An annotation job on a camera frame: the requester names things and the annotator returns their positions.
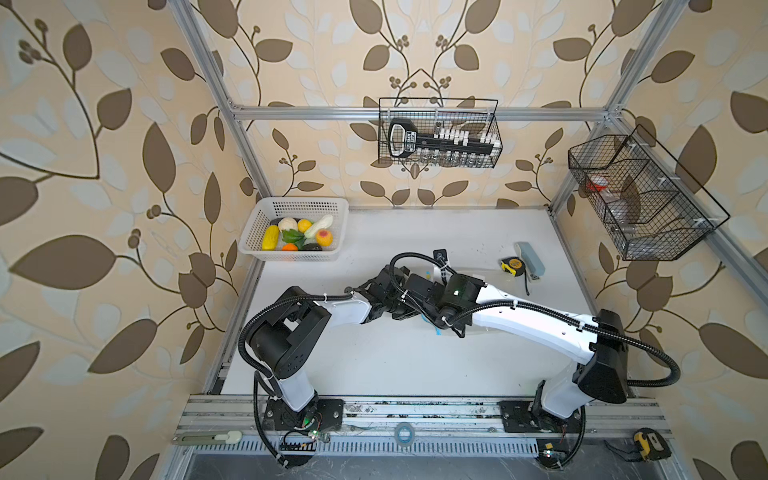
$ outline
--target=basket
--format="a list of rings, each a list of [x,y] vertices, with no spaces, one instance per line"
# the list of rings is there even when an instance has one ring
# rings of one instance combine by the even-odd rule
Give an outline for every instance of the basket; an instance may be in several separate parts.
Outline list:
[[[568,169],[622,260],[677,260],[730,215],[648,131],[638,132],[640,127],[571,148]],[[651,145],[675,161],[673,174],[651,156]],[[710,208],[703,210],[699,202]]]
[[[439,167],[493,168],[504,144],[498,100],[481,98],[379,99],[379,163],[407,170]]]
[[[333,243],[322,252],[283,252],[282,238],[274,251],[261,250],[261,240],[270,221],[276,218],[306,218],[316,222],[325,215],[333,215],[333,224],[328,230],[333,234]],[[324,197],[267,197],[259,200],[253,209],[243,234],[240,236],[240,252],[253,255],[265,262],[331,262],[341,253],[349,216],[349,202],[343,198]]]

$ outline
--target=robotic arm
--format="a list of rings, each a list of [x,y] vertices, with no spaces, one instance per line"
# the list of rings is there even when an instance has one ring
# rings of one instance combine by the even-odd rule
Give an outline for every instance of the robotic arm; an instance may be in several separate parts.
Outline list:
[[[405,267],[396,268],[395,263],[404,257],[430,261],[451,275],[443,285]],[[500,329],[564,353],[571,363],[555,377],[541,381],[530,405],[534,422],[546,430],[559,430],[575,410],[592,399],[623,403],[628,386],[666,386],[680,378],[677,364],[664,352],[624,336],[616,313],[602,310],[594,317],[553,310],[457,273],[420,253],[395,256],[378,276],[356,289],[348,288],[346,295],[317,296],[298,286],[289,288],[245,325],[238,349],[260,372],[261,386],[295,412],[294,423],[300,426],[313,417],[317,400],[302,367],[322,332],[347,323],[369,323],[384,312],[397,320],[421,314],[436,327],[450,329],[462,338],[471,325]],[[287,322],[297,323],[296,328],[291,330]],[[246,345],[260,361],[250,355]],[[627,380],[628,345],[661,359],[670,367],[670,375],[659,380]]]

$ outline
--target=blue-gray eraser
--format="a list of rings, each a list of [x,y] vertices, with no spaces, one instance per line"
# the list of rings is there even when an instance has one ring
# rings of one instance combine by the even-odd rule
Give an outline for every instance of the blue-gray eraser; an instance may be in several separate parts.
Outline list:
[[[544,264],[541,262],[541,259],[538,258],[538,255],[535,250],[533,250],[530,243],[517,242],[515,243],[515,249],[518,251],[518,255],[523,259],[523,262],[525,262],[525,266],[528,268],[528,271],[531,272],[531,275],[544,276]]]

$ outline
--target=white table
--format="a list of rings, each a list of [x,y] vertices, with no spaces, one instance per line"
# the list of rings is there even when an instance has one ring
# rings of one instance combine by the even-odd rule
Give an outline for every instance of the white table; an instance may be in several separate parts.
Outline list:
[[[524,297],[522,277],[495,272],[499,259],[515,255],[518,241],[530,242],[546,268],[541,282],[529,284],[529,299],[589,313],[543,210],[353,210],[340,258],[328,263],[268,262],[247,318],[290,286],[340,294],[344,287],[376,276],[397,253],[431,256],[439,248],[448,250],[457,270],[494,270],[496,277],[508,280],[497,286]],[[421,260],[401,262],[398,266],[422,276],[431,270]],[[459,339],[450,331],[435,332],[420,316],[396,321],[389,314],[366,325],[328,329],[305,369],[320,395],[520,396],[532,395],[542,379],[568,362],[554,350],[509,333],[474,334],[468,327],[467,336]],[[221,393],[250,395],[252,390],[253,370],[235,353]]]

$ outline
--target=black wire basket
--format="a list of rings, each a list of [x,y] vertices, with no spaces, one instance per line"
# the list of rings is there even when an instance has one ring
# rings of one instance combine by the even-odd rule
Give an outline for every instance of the black wire basket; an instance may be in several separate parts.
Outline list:
[[[379,159],[493,168],[504,148],[497,106],[490,99],[380,98]]]
[[[674,160],[673,174],[650,155],[651,146]],[[603,135],[572,147],[568,169],[623,260],[677,260],[730,218],[641,125],[630,135]]]

